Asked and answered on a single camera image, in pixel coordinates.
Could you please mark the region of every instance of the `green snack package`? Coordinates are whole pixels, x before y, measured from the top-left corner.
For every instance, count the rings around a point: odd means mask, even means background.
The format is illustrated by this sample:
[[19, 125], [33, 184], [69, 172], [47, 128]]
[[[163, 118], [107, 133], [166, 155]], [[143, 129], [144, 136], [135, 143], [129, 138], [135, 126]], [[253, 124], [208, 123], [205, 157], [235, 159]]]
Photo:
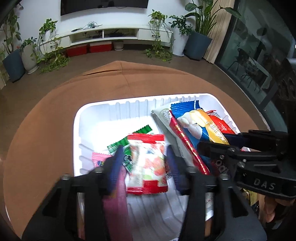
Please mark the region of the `green snack package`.
[[[148, 134], [149, 132], [151, 132], [152, 129], [149, 125], [144, 126], [143, 128], [135, 131], [134, 133], [141, 133], [141, 134]], [[108, 151], [113, 154], [114, 152], [116, 152], [117, 147], [119, 145], [123, 146], [123, 165], [125, 166], [126, 170], [131, 173], [131, 170], [133, 168], [133, 161], [131, 159], [131, 149], [129, 147], [129, 142], [128, 142], [128, 138], [125, 137], [123, 139], [121, 139], [120, 141], [117, 141], [109, 146], [107, 146]]]

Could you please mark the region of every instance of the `blue-gray planter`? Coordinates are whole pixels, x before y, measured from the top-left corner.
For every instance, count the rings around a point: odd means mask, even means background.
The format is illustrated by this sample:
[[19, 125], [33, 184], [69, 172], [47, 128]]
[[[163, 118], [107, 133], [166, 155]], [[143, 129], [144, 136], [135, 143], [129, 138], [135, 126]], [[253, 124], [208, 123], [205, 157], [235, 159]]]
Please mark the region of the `blue-gray planter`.
[[191, 32], [185, 46], [185, 55], [191, 59], [201, 60], [212, 39], [197, 32]]
[[26, 72], [19, 49], [8, 55], [3, 60], [3, 65], [12, 83], [18, 81]]

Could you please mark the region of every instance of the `human hand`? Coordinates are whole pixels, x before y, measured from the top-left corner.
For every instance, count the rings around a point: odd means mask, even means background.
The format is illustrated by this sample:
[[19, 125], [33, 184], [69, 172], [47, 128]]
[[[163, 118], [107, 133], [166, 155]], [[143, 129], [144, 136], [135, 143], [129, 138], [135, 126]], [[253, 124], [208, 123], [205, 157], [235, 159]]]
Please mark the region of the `human hand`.
[[294, 203], [294, 200], [286, 201], [281, 199], [275, 199], [272, 197], [265, 196], [264, 198], [264, 212], [265, 212], [265, 220], [267, 223], [271, 222], [274, 219], [275, 216], [275, 208], [277, 204], [281, 204], [283, 206], [292, 206]]

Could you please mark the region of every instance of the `gray planter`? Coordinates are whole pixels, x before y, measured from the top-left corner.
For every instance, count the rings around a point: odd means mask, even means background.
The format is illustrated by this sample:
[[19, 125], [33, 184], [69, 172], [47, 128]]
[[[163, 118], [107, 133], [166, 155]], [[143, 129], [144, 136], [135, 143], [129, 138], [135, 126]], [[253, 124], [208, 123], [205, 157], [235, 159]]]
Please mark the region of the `gray planter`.
[[19, 49], [8, 55], [3, 60], [3, 65], [12, 83], [18, 81], [26, 72], [22, 63]]
[[201, 60], [212, 39], [197, 32], [192, 32], [185, 46], [185, 55], [191, 59]]
[[36, 56], [31, 55], [34, 53], [32, 44], [27, 45], [21, 50], [22, 53], [22, 62], [28, 74], [35, 72], [38, 69]]

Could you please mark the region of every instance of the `cabinet drawer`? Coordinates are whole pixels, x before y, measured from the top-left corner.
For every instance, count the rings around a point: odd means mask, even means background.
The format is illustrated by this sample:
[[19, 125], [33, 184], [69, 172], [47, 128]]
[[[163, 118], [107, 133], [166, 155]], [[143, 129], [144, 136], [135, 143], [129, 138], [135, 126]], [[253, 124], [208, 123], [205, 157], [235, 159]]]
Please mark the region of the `cabinet drawer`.
[[[160, 40], [161, 42], [170, 42], [170, 37], [172, 33], [170, 32], [165, 32], [165, 31], [159, 31], [160, 33]], [[138, 33], [138, 39], [139, 40], [155, 40], [155, 31], [151, 31], [150, 29], [139, 29]]]
[[50, 53], [55, 50], [57, 45], [63, 48], [70, 47], [70, 37], [69, 36], [62, 37], [60, 40], [57, 40], [56, 43], [53, 41], [48, 42], [44, 44], [44, 46], [40, 46], [40, 49], [43, 54], [45, 52]]

